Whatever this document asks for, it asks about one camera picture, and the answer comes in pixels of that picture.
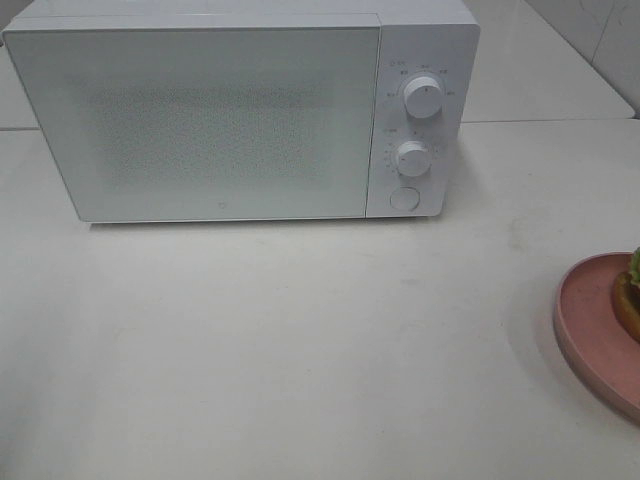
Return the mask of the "white microwave door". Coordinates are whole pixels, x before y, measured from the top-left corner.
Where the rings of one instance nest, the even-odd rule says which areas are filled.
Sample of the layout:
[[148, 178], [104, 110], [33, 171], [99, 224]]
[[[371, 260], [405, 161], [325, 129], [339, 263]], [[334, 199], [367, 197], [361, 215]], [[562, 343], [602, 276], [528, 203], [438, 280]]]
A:
[[80, 219], [358, 217], [377, 28], [14, 32]]

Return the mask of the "upper white power knob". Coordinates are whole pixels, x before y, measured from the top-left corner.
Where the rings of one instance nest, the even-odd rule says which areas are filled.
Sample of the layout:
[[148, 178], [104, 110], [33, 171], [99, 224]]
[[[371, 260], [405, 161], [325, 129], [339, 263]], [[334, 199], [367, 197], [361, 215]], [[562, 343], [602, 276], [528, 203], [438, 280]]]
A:
[[411, 117], [427, 119], [441, 110], [444, 87], [436, 76], [424, 73], [406, 83], [402, 96], [405, 109]]

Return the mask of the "round white door button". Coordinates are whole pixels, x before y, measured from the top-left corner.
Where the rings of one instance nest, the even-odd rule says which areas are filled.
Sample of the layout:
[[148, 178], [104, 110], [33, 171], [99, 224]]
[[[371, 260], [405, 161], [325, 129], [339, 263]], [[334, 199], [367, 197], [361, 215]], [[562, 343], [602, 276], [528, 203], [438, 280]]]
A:
[[390, 195], [390, 205], [398, 211], [413, 211], [420, 203], [420, 192], [412, 187], [400, 187]]

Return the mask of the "white microwave oven body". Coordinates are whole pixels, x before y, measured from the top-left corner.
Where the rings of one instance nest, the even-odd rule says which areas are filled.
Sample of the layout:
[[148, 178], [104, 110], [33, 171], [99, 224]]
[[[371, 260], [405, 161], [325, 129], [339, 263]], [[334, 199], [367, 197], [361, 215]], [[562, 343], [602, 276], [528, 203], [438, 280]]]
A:
[[[443, 207], [480, 36], [478, 23], [460, 1], [35, 1], [9, 22], [2, 40], [8, 51], [6, 37], [14, 32], [346, 28], [379, 31], [364, 213], [358, 217], [200, 221], [435, 216]], [[439, 79], [444, 100], [436, 115], [416, 119], [405, 109], [402, 89], [424, 73]], [[432, 165], [425, 175], [411, 178], [398, 173], [396, 151], [407, 141], [422, 142], [432, 153]], [[420, 192], [415, 210], [391, 207], [390, 195], [400, 187]]]

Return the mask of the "burger with lettuce and cheese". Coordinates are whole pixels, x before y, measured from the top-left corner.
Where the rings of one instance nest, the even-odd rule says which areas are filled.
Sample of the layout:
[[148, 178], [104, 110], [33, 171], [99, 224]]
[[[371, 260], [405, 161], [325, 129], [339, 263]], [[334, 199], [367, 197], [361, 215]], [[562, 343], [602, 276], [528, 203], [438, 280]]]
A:
[[639, 249], [631, 255], [627, 270], [619, 273], [614, 280], [612, 304], [618, 322], [638, 342], [640, 340]]

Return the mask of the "pink round plate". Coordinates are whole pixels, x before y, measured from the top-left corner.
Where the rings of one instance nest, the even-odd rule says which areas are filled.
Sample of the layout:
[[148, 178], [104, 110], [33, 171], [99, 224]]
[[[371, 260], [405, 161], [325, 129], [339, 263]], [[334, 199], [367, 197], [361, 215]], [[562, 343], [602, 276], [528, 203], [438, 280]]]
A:
[[597, 398], [639, 422], [639, 342], [616, 318], [614, 280], [628, 270], [632, 254], [612, 252], [572, 266], [557, 291], [553, 329], [577, 378]]

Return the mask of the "white timer knob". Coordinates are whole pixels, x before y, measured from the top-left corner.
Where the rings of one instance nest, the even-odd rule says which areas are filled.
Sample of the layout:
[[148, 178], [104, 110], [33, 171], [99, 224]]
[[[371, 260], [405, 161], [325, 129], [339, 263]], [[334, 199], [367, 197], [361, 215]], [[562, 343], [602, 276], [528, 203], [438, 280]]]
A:
[[396, 151], [395, 163], [400, 175], [416, 178], [425, 175], [432, 165], [432, 153], [419, 141], [402, 143]]

